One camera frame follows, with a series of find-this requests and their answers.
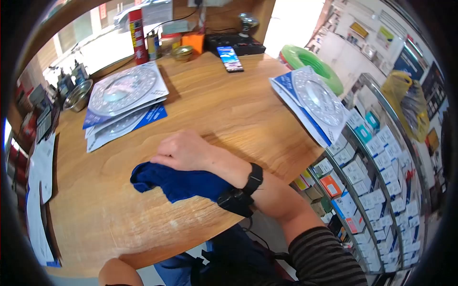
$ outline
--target blue towel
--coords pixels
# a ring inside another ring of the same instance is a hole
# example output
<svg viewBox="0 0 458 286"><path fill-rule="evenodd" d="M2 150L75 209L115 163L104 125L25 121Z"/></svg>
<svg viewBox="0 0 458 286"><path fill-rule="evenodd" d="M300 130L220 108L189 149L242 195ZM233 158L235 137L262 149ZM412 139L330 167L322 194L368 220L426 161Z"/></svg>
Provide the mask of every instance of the blue towel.
<svg viewBox="0 0 458 286"><path fill-rule="evenodd" d="M195 195L216 202L222 192L232 188L228 182L207 171L177 171L150 162L134 168L131 183L140 193L159 186L171 203Z"/></svg>

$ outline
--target red spray can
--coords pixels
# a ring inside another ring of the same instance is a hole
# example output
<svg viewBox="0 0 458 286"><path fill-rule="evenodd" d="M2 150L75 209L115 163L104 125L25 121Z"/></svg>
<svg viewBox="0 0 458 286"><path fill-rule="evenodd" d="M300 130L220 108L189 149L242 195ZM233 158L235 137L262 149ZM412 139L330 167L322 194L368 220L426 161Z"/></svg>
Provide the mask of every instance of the red spray can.
<svg viewBox="0 0 458 286"><path fill-rule="evenodd" d="M137 65L148 62L148 52L143 36L142 10L129 12L129 28L131 30L132 44L134 45L134 57Z"/></svg>

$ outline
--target forearm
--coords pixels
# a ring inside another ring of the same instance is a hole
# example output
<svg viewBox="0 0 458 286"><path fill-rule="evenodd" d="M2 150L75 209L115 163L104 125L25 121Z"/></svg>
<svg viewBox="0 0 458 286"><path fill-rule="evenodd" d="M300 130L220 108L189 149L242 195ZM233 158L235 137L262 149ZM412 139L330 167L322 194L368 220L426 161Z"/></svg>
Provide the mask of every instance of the forearm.
<svg viewBox="0 0 458 286"><path fill-rule="evenodd" d="M251 173L251 164L221 148L216 147L213 153L207 171L236 188L243 188ZM288 243L303 231L323 225L310 204L285 182L266 171L263 172L263 178L262 184L251 197L256 208L279 222Z"/></svg>

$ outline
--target yellow plastic bag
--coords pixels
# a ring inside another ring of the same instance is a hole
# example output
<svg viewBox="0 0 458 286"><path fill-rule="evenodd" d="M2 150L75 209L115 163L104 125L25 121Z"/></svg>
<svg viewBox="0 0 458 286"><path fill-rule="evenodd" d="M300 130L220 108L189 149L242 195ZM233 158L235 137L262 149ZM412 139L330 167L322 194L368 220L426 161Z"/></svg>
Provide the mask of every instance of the yellow plastic bag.
<svg viewBox="0 0 458 286"><path fill-rule="evenodd" d="M424 142L430 122L420 83L402 71L393 70L380 91L398 115L407 136Z"/></svg>

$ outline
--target dark pants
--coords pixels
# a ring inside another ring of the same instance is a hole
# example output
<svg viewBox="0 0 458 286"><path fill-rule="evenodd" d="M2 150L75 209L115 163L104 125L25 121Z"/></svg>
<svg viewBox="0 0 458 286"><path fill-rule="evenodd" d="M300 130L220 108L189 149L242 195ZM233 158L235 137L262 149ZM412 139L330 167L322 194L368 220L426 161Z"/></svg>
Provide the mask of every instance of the dark pants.
<svg viewBox="0 0 458 286"><path fill-rule="evenodd" d="M263 250L253 243L238 224L210 239L206 245L212 258L231 264L250 265L266 275L275 273L273 264L269 263ZM166 286L191 286L191 269L195 262L196 258L182 253L156 263L154 268ZM205 272L209 267L202 267L200 272Z"/></svg>

